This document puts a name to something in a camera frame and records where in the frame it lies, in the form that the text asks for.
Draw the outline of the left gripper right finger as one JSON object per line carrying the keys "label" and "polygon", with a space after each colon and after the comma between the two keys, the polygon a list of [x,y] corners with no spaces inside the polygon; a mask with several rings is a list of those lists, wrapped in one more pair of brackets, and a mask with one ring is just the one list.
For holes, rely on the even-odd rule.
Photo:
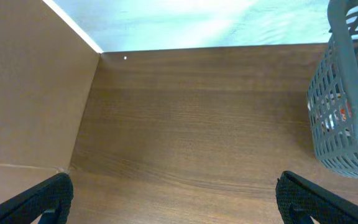
{"label": "left gripper right finger", "polygon": [[358,223],[358,205],[286,170],[275,188],[284,223]]}

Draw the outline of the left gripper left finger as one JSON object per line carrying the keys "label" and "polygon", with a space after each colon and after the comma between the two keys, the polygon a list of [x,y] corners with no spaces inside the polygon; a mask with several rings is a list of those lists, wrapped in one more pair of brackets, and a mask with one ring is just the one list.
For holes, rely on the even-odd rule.
{"label": "left gripper left finger", "polygon": [[65,224],[73,200],[73,184],[64,172],[0,204],[0,224],[39,223]]}

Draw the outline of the grey plastic basket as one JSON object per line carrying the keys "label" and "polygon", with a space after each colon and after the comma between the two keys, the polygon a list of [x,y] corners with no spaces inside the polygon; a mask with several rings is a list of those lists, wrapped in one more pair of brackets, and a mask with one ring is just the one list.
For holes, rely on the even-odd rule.
{"label": "grey plastic basket", "polygon": [[[306,93],[313,148],[325,168],[358,179],[358,1],[330,1],[328,21],[331,37]],[[344,95],[332,101],[336,89]],[[343,120],[347,102],[352,115]]]}

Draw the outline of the brown side board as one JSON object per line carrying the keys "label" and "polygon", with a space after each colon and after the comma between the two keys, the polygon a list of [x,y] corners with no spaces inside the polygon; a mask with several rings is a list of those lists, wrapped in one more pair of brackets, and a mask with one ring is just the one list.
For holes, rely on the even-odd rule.
{"label": "brown side board", "polygon": [[0,203],[68,170],[98,61],[43,1],[0,1]]}

